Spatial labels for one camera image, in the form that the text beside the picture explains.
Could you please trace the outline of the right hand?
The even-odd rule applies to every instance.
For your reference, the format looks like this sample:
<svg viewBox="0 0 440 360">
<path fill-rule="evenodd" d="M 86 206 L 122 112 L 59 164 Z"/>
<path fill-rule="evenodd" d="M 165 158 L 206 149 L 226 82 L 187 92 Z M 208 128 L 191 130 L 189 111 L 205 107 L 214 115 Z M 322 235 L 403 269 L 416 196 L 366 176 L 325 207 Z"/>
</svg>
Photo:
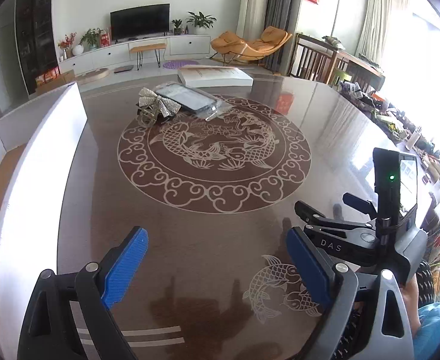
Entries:
<svg viewBox="0 0 440 360">
<path fill-rule="evenodd" d="M 401 287 L 401 292 L 411 326 L 411 335 L 415 337 L 421 327 L 419 320 L 419 286 L 416 275 L 413 275 L 412 278 Z"/>
</svg>

